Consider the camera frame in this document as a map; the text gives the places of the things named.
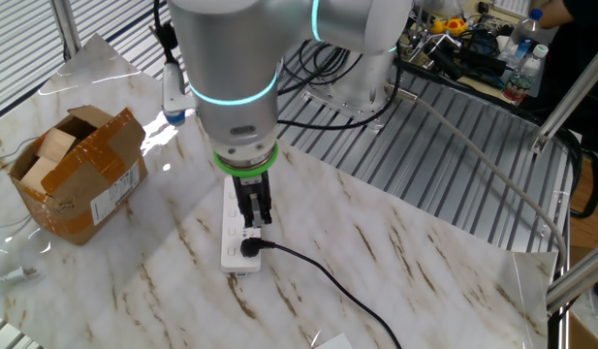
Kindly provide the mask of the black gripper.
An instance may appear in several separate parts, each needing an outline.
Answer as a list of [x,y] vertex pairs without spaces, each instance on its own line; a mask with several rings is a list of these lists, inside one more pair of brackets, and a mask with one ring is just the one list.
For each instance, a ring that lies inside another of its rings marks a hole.
[[243,203],[245,228],[261,228],[271,224],[271,197],[268,173],[254,177],[233,176],[236,198]]

